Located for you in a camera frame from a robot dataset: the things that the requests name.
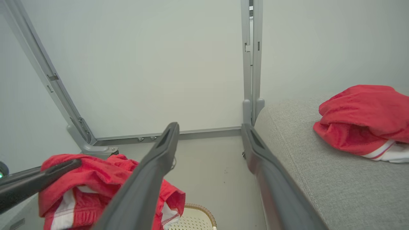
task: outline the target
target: red cloth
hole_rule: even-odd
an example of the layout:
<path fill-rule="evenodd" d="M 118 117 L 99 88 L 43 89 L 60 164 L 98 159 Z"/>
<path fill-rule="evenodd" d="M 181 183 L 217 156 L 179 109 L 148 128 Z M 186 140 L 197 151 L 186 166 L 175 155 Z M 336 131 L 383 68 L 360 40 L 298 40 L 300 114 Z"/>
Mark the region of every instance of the red cloth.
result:
<path fill-rule="evenodd" d="M 409 143 L 409 97 L 390 86 L 357 85 L 319 106 L 314 130 L 332 147 L 366 155 L 388 140 Z"/>
<path fill-rule="evenodd" d="M 138 162 L 121 154 L 112 155 L 107 160 L 83 154 L 63 154 L 50 157 L 41 170 L 79 158 L 82 161 L 79 168 L 66 173 L 38 195 L 39 215 L 45 217 L 45 230 L 89 229 L 138 166 Z M 163 180 L 153 222 L 154 230 L 163 229 L 162 208 L 165 201 L 181 216 L 185 193 Z"/>

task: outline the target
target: beige perforated basket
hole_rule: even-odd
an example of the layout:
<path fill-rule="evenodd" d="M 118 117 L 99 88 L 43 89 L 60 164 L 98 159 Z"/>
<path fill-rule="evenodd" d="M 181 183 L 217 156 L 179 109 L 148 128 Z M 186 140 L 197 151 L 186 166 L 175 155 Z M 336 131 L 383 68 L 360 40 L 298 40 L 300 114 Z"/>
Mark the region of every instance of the beige perforated basket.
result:
<path fill-rule="evenodd" d="M 216 221 L 207 208 L 201 205 L 185 204 L 182 217 L 170 225 L 169 230 L 217 230 Z"/>

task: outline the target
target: gray floor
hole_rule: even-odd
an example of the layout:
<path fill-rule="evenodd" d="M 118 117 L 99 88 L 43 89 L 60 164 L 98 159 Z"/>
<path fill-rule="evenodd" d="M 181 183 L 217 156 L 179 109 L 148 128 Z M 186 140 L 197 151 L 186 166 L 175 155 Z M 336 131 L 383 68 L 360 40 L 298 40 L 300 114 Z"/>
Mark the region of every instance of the gray floor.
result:
<path fill-rule="evenodd" d="M 140 161 L 154 143 L 118 145 Z M 180 140 L 176 167 L 165 179 L 186 192 L 186 202 L 205 206 L 219 230 L 264 230 L 265 221 L 254 176 L 242 158 L 240 136 Z"/>

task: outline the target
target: white wall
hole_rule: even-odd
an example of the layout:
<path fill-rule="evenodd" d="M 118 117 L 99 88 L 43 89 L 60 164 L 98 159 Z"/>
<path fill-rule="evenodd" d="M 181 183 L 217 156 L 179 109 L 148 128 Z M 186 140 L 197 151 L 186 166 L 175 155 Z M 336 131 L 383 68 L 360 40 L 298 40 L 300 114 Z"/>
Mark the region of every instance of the white wall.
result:
<path fill-rule="evenodd" d="M 409 1 L 263 1 L 261 97 L 409 86 Z"/>
<path fill-rule="evenodd" d="M 0 2 L 0 161 L 15 173 L 40 166 L 52 155 L 80 149 L 4 14 Z M 27 202 L 0 215 L 0 229 Z"/>
<path fill-rule="evenodd" d="M 236 0 L 23 0 L 97 138 L 240 126 Z"/>

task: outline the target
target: sofa cushion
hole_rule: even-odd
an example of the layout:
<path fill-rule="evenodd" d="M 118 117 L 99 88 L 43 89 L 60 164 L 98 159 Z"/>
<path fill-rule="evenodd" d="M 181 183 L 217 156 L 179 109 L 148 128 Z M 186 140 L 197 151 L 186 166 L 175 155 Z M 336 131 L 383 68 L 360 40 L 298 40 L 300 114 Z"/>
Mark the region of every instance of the sofa cushion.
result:
<path fill-rule="evenodd" d="M 332 148 L 312 129 L 331 95 L 265 107 L 255 128 L 330 229 L 409 229 L 409 164 Z"/>

